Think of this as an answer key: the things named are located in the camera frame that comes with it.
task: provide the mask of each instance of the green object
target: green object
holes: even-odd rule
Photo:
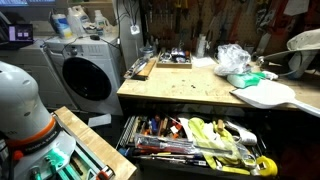
[[[262,72],[247,73],[247,74],[231,74],[228,75],[227,80],[230,84],[237,88],[246,88],[248,86],[256,86],[259,84],[261,78],[265,78]]]

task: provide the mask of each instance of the tool drawer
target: tool drawer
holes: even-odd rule
[[[273,174],[275,177],[290,179],[293,177],[303,177],[304,172],[299,172],[297,169],[302,167],[298,162],[301,158],[304,159],[306,154],[308,157],[314,159],[311,164],[315,165],[320,163],[320,158],[317,158],[320,155],[320,151],[317,151],[320,150],[320,137],[317,135],[317,128],[320,125],[320,121],[318,118],[301,111],[259,110],[252,108],[239,109],[155,101],[134,101],[135,106],[132,106],[132,104],[133,102],[131,100],[123,101],[122,99],[127,123],[123,129],[117,149],[140,167],[143,177],[152,177],[153,180],[157,178],[177,179],[178,177],[198,177],[200,179],[209,177],[222,179],[261,179],[266,178],[264,175],[268,173],[272,174],[274,171],[274,166],[266,165],[270,161],[264,161],[266,159],[261,158],[266,157],[275,163],[277,169],[275,174]],[[179,118],[179,114],[182,113],[189,114],[190,119],[201,119],[205,124],[214,122],[218,125],[219,120],[222,120],[224,123],[223,127],[230,132],[234,141],[240,141],[243,133],[235,131],[234,129],[232,130],[230,124],[227,124],[229,121],[247,129],[248,132],[252,132],[256,137],[256,143],[250,145],[249,141],[245,147],[250,157],[253,157],[256,165],[259,166],[260,175],[255,176],[257,174],[254,174],[256,172],[252,171],[252,168],[244,167],[244,165],[248,164],[239,163],[237,165],[230,165],[223,162],[223,160],[222,162],[216,160],[216,158],[214,158],[214,160],[216,160],[216,169],[213,169],[212,166],[208,164],[206,158],[200,158],[198,159],[199,161],[192,161],[193,163],[190,163],[186,158],[179,158],[179,155],[184,154],[179,152],[179,148],[177,150],[161,147],[171,147],[168,146],[171,139],[179,140],[180,138],[188,138],[183,129],[184,126],[180,130],[179,123],[172,123],[174,121],[180,122],[179,119],[181,118]],[[165,121],[167,121],[166,124],[169,128],[164,128]],[[168,138],[169,141],[164,142],[162,138]],[[145,146],[150,144],[154,145],[154,143],[159,143],[159,146],[156,147],[160,149],[154,149],[154,146]],[[320,177],[316,171],[316,166],[307,165],[307,163],[304,165],[307,166],[308,171],[311,172],[310,176]],[[219,167],[224,166],[235,169],[219,169]]]

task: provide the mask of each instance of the pegboard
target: pegboard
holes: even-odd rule
[[[147,17],[147,26],[148,26],[148,34],[152,35],[155,38],[159,39],[159,44],[161,47],[166,47],[170,49],[172,47],[178,47],[179,40],[182,38],[184,42],[183,48],[185,50],[191,50],[192,41],[191,41],[191,27],[192,25],[196,25],[199,18],[198,4],[197,0],[188,0],[189,4],[189,17],[186,19],[181,14],[181,28],[180,33],[174,33],[175,29],[175,18],[176,18],[176,9],[174,3],[177,2],[175,0],[167,0],[167,1],[156,1],[156,0],[145,0],[146,3],[149,3],[149,6],[144,8],[149,8],[146,10],[148,12],[146,14]],[[256,0],[253,0],[253,8],[251,11],[248,11],[249,0],[245,3],[241,3],[239,0],[227,0],[226,6],[223,10],[223,13],[218,14],[217,18],[214,21],[213,25],[213,40],[214,44],[219,35],[221,20],[223,19],[223,14],[227,14],[227,20],[225,23],[225,28],[227,29],[227,35],[229,36],[230,29],[233,26],[233,23],[236,19],[239,9],[241,8],[241,15],[239,17],[239,23],[237,26],[237,43],[244,47],[245,44],[253,45],[257,47],[259,44],[262,33],[258,33],[255,26],[256,21]],[[152,22],[150,20],[150,2],[152,2]],[[213,0],[204,0],[204,5],[202,9],[202,31],[201,34],[207,35],[207,31],[209,28],[209,24],[213,17],[213,12],[211,11],[211,4]],[[170,14],[168,16],[165,15],[165,9],[168,6],[169,13],[173,12],[172,18],[172,27],[171,27],[171,19]],[[281,36],[272,35],[271,39],[268,43],[268,46],[265,50],[264,54],[276,53],[279,51],[286,50],[286,42],[288,40],[288,35],[284,34]]]

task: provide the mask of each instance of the workbench top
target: workbench top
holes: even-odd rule
[[[214,74],[217,64],[192,69],[153,67],[148,80],[127,79],[118,90],[118,96],[179,103],[252,107],[229,92],[236,89],[226,77]],[[320,108],[320,76],[304,74],[299,80],[280,78],[278,82],[290,86],[296,99]],[[276,107],[297,109],[292,105]]]
[[[133,175],[136,167],[68,108],[62,107],[55,114],[104,164],[113,169],[114,180],[126,180]]]

